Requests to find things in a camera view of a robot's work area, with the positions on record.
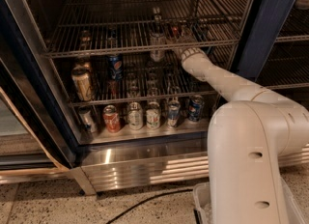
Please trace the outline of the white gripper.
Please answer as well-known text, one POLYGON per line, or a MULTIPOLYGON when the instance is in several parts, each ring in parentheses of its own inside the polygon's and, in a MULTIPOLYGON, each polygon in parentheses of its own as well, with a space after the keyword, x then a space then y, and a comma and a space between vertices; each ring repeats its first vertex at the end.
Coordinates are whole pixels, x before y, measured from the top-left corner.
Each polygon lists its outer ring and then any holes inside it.
POLYGON ((206 54, 203 50, 198 47, 188 47, 188 48, 176 48, 174 49, 176 56, 181 60, 183 64, 188 59, 205 59, 206 54))

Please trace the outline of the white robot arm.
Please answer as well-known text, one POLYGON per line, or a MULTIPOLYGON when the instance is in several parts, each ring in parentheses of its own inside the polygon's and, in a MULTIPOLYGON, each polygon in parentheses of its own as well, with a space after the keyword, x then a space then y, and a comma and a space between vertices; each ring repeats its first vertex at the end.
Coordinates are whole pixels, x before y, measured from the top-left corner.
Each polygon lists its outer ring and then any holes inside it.
POLYGON ((307 109, 214 65, 199 48, 175 53, 227 100, 208 128, 213 224, 290 224, 278 157, 308 143, 307 109))

